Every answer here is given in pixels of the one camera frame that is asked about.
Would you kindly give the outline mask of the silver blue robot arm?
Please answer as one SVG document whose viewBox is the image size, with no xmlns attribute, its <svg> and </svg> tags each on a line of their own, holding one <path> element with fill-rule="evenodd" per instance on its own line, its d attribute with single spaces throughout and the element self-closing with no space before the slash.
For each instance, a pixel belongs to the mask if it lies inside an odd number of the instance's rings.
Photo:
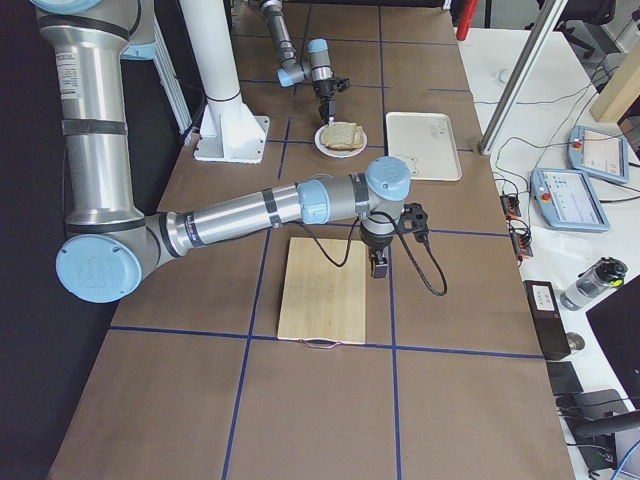
<svg viewBox="0 0 640 480">
<path fill-rule="evenodd" d="M 332 124 L 336 117 L 335 96 L 342 89 L 342 80 L 335 76 L 328 43 L 325 39 L 312 39 L 307 56 L 299 57 L 290 37 L 283 11 L 278 0 L 252 1 L 253 9 L 265 20 L 279 62 L 277 79 L 282 87 L 310 81 L 319 101 L 319 114 L 324 124 Z"/>
<path fill-rule="evenodd" d="M 169 130 L 172 96 L 152 60 L 156 5 L 38 1 L 35 9 L 61 100 L 65 240 L 55 270 L 68 292 L 110 303 L 194 249 L 289 223 L 355 219 L 383 260 L 410 190 L 400 160 L 381 157 L 362 173 L 321 174 L 185 213 L 162 210 L 183 137 Z"/>
</svg>

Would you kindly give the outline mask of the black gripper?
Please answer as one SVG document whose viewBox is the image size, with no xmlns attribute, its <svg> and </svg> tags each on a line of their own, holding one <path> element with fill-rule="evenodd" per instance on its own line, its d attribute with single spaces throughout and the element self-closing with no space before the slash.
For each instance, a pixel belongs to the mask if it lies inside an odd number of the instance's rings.
<svg viewBox="0 0 640 480">
<path fill-rule="evenodd" d="M 393 233 L 376 234 L 366 228 L 360 229 L 360 240 L 367 246 L 370 255 L 370 267 L 372 278 L 385 278 L 389 269 L 389 262 L 384 249 L 393 239 Z"/>
<path fill-rule="evenodd" d="M 334 98 L 335 80 L 333 78 L 321 79 L 313 82 L 313 90 L 320 101 L 319 113 L 323 121 L 333 124 L 336 116 Z"/>
</svg>

